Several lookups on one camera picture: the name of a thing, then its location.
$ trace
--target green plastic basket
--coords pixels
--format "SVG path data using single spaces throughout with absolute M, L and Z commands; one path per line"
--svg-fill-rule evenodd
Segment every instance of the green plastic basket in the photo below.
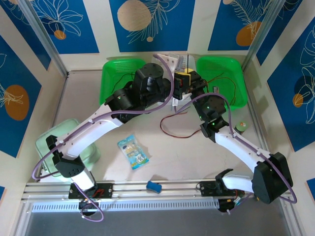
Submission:
M 212 80 L 209 92 L 219 93 L 226 97 L 231 110 L 247 104 L 247 92 L 240 63 L 233 58 L 205 56 L 196 64 L 197 73 L 206 81 Z
M 110 60 L 103 66 L 100 85 L 99 104 L 112 95 L 113 90 L 122 89 L 128 81 L 133 80 L 132 74 L 142 68 L 145 61 L 138 58 Z

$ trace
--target ventilation grille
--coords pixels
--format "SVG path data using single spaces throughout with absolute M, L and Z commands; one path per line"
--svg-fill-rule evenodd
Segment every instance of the ventilation grille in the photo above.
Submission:
M 176 209 L 217 209 L 218 200 L 172 200 L 172 201 L 121 201 L 102 202 L 100 208 L 106 211 L 127 210 L 176 210 Z M 54 202 L 35 203 L 32 212 L 71 212 L 78 211 L 78 203 Z

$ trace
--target light green container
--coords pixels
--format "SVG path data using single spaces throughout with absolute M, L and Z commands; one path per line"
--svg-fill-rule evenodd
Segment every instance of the light green container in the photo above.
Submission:
M 196 64 L 197 73 L 206 81 L 212 80 L 209 92 L 216 92 L 226 97 L 231 110 L 247 104 L 247 92 L 240 63 L 233 58 L 204 56 Z
M 67 119 L 63 121 L 62 123 L 54 126 L 44 134 L 42 134 L 36 141 L 36 150 L 38 152 L 38 155 L 41 158 L 43 158 L 44 155 L 46 155 L 49 152 L 49 149 L 46 144 L 46 138 L 50 135 L 54 135 L 56 137 L 59 137 L 61 135 L 64 135 L 71 130 L 73 130 L 75 127 L 79 125 L 79 122 L 76 119 Z M 98 161 L 100 158 L 100 152 L 98 148 L 95 146 L 95 144 L 89 145 L 86 149 L 83 150 L 83 152 L 80 154 L 80 157 L 85 164 L 85 166 L 91 170 L 93 164 Z M 53 163 L 53 155 L 51 154 L 47 159 L 43 162 L 44 164 L 44 170 L 52 173 L 57 171 L 54 163 Z M 55 174 L 52 175 L 53 177 L 61 180 L 61 181 L 69 181 L 68 178 L 64 178 L 61 174 Z
M 99 104 L 102 105 L 114 91 L 122 89 L 127 82 L 132 81 L 136 70 L 145 64 L 144 60 L 138 58 L 110 60 L 105 63 L 100 85 Z

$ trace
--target white wall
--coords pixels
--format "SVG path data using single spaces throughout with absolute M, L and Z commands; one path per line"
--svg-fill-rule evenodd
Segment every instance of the white wall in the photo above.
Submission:
M 0 151 L 0 186 L 6 189 L 0 204 L 0 235 L 6 236 L 11 230 L 25 184 L 39 160 L 35 141 L 51 126 L 64 78 L 53 63 L 48 71 L 45 70 L 1 7 L 0 23 L 1 37 L 42 85 L 17 158 Z
M 63 54 L 61 58 L 68 70 L 101 69 L 115 57 L 138 56 L 151 61 L 152 52 L 120 53 L 109 5 L 109 0 L 84 0 L 84 5 L 98 45 L 99 54 Z M 208 52 L 211 34 L 221 0 L 196 0 L 188 45 L 190 54 L 229 55 L 239 61 L 247 54 L 244 51 Z
M 295 206 L 308 236 L 315 235 L 315 201 L 306 183 L 315 177 L 315 143 L 297 152 L 293 151 L 267 80 L 314 16 L 314 0 L 303 0 L 263 65 L 260 67 L 255 59 L 245 73 L 246 84 L 255 98 L 271 152 L 279 151 L 287 157 L 293 190 L 298 199 Z

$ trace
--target orange circle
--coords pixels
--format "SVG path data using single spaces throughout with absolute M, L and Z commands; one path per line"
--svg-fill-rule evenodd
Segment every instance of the orange circle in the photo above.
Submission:
M 60 40 L 64 40 L 66 37 L 65 33 L 59 29 L 54 32 L 54 36 Z
M 295 94 L 295 96 L 293 97 L 293 105 L 297 108 L 303 105 L 303 96 L 301 94 Z
M 20 85 L 11 85 L 6 92 L 9 93 L 4 94 L 8 98 L 5 103 L 6 112 L 14 120 L 24 120 L 30 107 L 28 92 Z
M 240 31 L 238 31 L 236 36 L 236 43 L 239 46 L 249 46 L 252 44 L 252 41 L 258 32 L 258 29 L 261 25 L 260 21 L 255 21 L 250 25 L 244 26 Z

